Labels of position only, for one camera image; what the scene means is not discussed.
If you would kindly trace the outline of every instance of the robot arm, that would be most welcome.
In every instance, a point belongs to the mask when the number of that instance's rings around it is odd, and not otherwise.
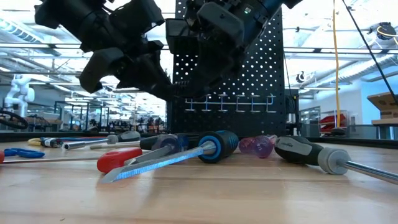
[[[160,66],[160,41],[144,34],[164,23],[154,0],[132,0],[108,14],[106,0],[42,0],[35,21],[56,29],[60,24],[93,51],[80,76],[81,86],[93,93],[100,80],[114,75],[118,88],[136,87],[170,101],[207,94],[226,77],[237,76],[251,43],[264,31],[282,4],[301,0],[187,0],[185,19],[167,19],[167,42],[172,54],[197,54],[189,82],[171,84]]]

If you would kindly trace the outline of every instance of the white robot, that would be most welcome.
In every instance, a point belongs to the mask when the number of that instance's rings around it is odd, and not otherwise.
[[[29,88],[30,78],[24,75],[17,75],[11,82],[11,90],[4,99],[4,110],[14,112],[12,106],[19,105],[19,116],[26,117],[27,104],[35,100],[35,90]]]

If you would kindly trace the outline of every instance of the wooden tabletop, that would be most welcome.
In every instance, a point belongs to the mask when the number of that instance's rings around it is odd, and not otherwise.
[[[27,148],[0,144],[7,147]],[[335,147],[355,162],[398,172],[398,150]],[[45,151],[51,158],[104,153]],[[102,176],[95,161],[3,164],[0,223],[398,222],[398,186],[352,171],[328,175],[276,154],[258,159],[237,152],[215,165],[195,158],[112,184],[99,184]]]

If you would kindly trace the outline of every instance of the black pegboard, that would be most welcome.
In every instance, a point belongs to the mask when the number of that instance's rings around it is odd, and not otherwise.
[[[185,13],[185,0],[177,0],[175,17],[183,18]],[[250,103],[251,95],[259,95],[255,98],[256,103],[271,103],[268,106],[255,106],[252,113],[251,105],[224,105],[227,112],[219,112],[220,105],[208,105],[211,111],[205,109],[205,98],[195,100],[193,109],[190,108],[190,100],[175,99],[171,102],[168,110],[168,120],[173,133],[202,132],[227,129],[235,132],[238,136],[256,136],[259,134],[282,135],[286,129],[285,117],[285,91],[284,91],[284,66],[283,66],[283,35],[282,14],[279,11],[268,23],[266,31],[261,38],[253,43],[243,64],[243,73],[238,79],[226,79],[219,87],[212,91],[209,102],[221,102],[219,94],[226,94],[223,101],[235,103],[236,95],[245,95],[239,99],[239,103]],[[190,71],[197,64],[197,55],[174,55],[173,82],[189,79]]]

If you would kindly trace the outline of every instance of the cardboard box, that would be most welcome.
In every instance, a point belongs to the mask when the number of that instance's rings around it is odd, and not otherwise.
[[[398,118],[398,105],[390,93],[371,95],[368,96],[368,100],[380,110],[381,120],[388,119],[388,121],[374,120],[372,124],[386,124],[386,122],[392,122],[396,120],[394,118]]]

